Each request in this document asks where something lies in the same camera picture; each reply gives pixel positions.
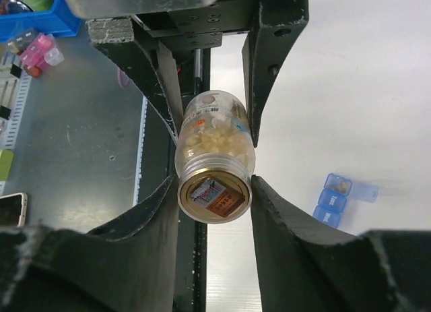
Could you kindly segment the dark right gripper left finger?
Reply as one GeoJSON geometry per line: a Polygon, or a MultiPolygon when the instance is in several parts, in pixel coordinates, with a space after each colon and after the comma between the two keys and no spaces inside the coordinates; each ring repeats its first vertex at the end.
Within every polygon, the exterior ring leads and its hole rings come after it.
{"type": "Polygon", "coordinates": [[[176,177],[90,232],[1,229],[2,311],[171,311],[176,177]]]}

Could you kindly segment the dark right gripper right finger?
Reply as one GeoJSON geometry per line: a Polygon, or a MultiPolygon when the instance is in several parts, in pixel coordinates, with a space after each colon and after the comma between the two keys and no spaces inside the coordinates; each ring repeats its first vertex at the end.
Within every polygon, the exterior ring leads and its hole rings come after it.
{"type": "Polygon", "coordinates": [[[354,236],[309,216],[252,177],[264,311],[429,311],[430,233],[354,236]]]}

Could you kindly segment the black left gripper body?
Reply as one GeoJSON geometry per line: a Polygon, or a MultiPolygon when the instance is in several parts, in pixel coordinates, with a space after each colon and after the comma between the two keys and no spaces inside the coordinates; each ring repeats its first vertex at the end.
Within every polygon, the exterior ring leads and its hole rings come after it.
{"type": "Polygon", "coordinates": [[[257,0],[217,0],[205,7],[175,11],[134,11],[145,41],[168,49],[210,49],[223,37],[248,32],[257,0]]]}

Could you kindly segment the blue weekly pill organizer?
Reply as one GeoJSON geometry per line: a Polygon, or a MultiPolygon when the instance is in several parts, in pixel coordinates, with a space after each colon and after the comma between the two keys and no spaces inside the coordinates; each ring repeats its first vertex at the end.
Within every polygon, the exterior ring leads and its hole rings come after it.
{"type": "Polygon", "coordinates": [[[379,190],[377,185],[329,173],[312,217],[323,224],[338,228],[349,200],[374,203],[379,190]]]}

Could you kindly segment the amber pill bottle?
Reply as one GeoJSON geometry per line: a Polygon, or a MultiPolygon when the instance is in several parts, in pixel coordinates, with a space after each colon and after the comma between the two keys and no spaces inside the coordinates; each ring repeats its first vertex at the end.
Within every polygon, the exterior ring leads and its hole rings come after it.
{"type": "Polygon", "coordinates": [[[249,174],[255,170],[255,148],[245,107],[233,94],[210,90],[188,104],[176,145],[178,175],[196,157],[204,154],[231,156],[249,174]]]}

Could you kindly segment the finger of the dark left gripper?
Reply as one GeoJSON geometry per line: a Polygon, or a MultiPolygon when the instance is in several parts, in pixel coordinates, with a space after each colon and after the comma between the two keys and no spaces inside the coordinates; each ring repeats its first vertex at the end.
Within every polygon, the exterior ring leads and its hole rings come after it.
{"type": "Polygon", "coordinates": [[[171,50],[131,17],[88,20],[87,33],[90,44],[139,88],[176,143],[183,104],[171,50]]]}
{"type": "Polygon", "coordinates": [[[309,21],[308,0],[259,0],[242,48],[246,110],[254,147],[272,87],[309,21]]]}

